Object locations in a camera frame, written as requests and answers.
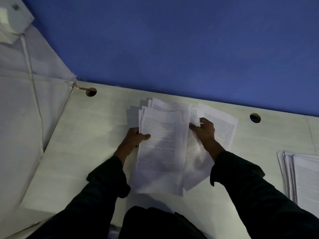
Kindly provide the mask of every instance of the stack of paper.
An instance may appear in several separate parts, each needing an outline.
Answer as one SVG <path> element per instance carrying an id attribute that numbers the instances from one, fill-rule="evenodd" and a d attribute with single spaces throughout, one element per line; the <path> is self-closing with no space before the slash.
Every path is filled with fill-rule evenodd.
<path id="1" fill-rule="evenodd" d="M 277 153 L 286 196 L 319 218 L 319 156 Z"/>
<path id="2" fill-rule="evenodd" d="M 151 134 L 138 148 L 130 186 L 135 193 L 183 195 L 206 179 L 214 165 L 189 123 L 200 117 L 212 121 L 215 139 L 227 150 L 238 119 L 204 104 L 164 103 L 156 98 L 139 110 L 139 132 Z"/>

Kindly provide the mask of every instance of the person's left hand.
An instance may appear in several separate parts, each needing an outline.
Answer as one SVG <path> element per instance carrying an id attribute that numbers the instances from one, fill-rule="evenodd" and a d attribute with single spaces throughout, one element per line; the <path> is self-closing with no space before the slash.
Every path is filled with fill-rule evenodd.
<path id="1" fill-rule="evenodd" d="M 142 133 L 138 133 L 138 127 L 130 128 L 113 156 L 118 157 L 122 165 L 124 165 L 126 157 L 131 154 L 133 148 L 137 147 L 141 141 L 148 140 L 150 137 L 150 134 L 143 135 Z"/>

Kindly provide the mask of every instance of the sleeve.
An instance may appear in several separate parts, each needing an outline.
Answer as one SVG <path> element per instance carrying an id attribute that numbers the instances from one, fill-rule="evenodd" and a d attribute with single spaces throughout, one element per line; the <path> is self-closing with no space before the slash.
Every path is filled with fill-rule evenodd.
<path id="1" fill-rule="evenodd" d="M 262 169 L 230 152 L 218 155 L 210 181 L 225 186 L 242 222 L 255 238 L 319 238 L 319 219 L 263 179 Z"/>
<path id="2" fill-rule="evenodd" d="M 118 197 L 130 192 L 122 163 L 116 156 L 89 173 L 89 182 L 66 206 L 29 239 L 35 238 L 106 238 Z"/>

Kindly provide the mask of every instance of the electrical cord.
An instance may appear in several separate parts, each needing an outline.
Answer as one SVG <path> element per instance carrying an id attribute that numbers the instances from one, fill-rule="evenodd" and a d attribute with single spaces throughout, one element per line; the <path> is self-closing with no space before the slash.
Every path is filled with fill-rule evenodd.
<path id="1" fill-rule="evenodd" d="M 41 132 L 40 150 L 41 150 L 41 156 L 42 156 L 43 153 L 44 153 L 44 150 L 43 150 L 43 120 L 42 120 L 42 116 L 41 116 L 41 112 L 40 112 L 40 107 L 39 107 L 39 103 L 38 103 L 37 93 L 35 91 L 35 84 L 34 84 L 34 78 L 33 78 L 31 59 L 30 59 L 30 56 L 29 56 L 28 47 L 26 45 L 25 35 L 23 33 L 20 34 L 20 39 L 21 39 L 21 42 L 22 42 L 24 56 L 26 58 L 26 65 L 28 66 L 29 79 L 31 80 L 31 89 L 32 89 L 32 96 L 33 96 L 34 103 L 35 103 L 35 109 L 36 109 L 36 112 L 37 112 L 37 115 L 38 115 L 38 119 L 39 119 L 39 122 L 40 122 L 40 132 Z"/>

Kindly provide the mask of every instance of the rolled-up sleeve cuff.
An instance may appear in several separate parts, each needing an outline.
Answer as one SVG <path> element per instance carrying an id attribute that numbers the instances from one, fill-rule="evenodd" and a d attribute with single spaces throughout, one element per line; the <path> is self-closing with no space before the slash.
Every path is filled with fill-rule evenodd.
<path id="1" fill-rule="evenodd" d="M 86 180 L 90 182 L 94 177 L 101 181 L 102 184 L 112 187 L 120 198 L 125 198 L 131 190 L 130 186 L 126 183 L 122 162 L 116 156 L 112 156 L 95 168 L 89 173 Z"/>
<path id="2" fill-rule="evenodd" d="M 265 173 L 258 165 L 225 151 L 216 158 L 211 170 L 210 182 L 212 186 L 214 186 L 214 182 L 224 185 L 231 180 L 240 178 L 243 173 L 249 172 L 256 173 L 261 177 L 265 176 Z"/>

